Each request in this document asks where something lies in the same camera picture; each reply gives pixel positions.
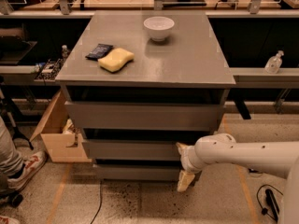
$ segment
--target person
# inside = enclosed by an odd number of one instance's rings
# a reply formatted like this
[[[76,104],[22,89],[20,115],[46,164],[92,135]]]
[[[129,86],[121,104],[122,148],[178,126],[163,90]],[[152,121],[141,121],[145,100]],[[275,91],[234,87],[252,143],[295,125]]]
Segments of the person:
[[[46,152],[38,151],[28,160],[15,148],[9,130],[0,116],[0,198],[21,191],[45,164]],[[19,220],[0,215],[0,223],[19,224]]]

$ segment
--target pants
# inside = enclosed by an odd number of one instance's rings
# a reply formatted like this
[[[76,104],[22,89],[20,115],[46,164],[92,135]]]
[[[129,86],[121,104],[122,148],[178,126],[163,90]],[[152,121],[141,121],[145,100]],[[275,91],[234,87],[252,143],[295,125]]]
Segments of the pants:
[[[12,141],[7,126],[0,117],[0,195],[7,193],[7,177],[22,167],[23,158]]]

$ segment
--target white bowl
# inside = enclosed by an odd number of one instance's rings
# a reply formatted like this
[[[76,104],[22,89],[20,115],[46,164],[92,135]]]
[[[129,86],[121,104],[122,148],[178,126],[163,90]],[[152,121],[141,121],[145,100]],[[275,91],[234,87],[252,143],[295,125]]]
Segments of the white bowl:
[[[151,17],[143,22],[149,36],[154,41],[164,41],[169,37],[175,22],[167,17]]]

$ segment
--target gray table surface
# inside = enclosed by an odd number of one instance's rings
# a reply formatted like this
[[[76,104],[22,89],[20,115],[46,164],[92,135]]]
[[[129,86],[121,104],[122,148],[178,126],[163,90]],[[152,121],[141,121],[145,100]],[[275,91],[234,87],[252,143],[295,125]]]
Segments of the gray table surface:
[[[162,43],[152,41],[144,28],[143,21],[151,16],[175,22]],[[99,43],[127,49],[135,59],[111,74],[85,58]],[[224,89],[235,84],[206,14],[187,10],[96,11],[56,81]]]

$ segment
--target white bottle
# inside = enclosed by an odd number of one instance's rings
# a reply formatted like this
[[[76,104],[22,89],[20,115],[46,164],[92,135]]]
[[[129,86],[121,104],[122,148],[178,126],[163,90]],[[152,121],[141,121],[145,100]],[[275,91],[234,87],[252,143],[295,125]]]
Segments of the white bottle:
[[[67,48],[67,45],[62,46],[62,56],[63,56],[64,63],[65,63],[70,52],[71,51]]]
[[[276,56],[273,56],[269,59],[266,66],[264,67],[264,69],[268,73],[272,73],[272,74],[277,73],[282,64],[281,56],[283,56],[283,55],[284,55],[283,51],[279,50],[278,54]]]

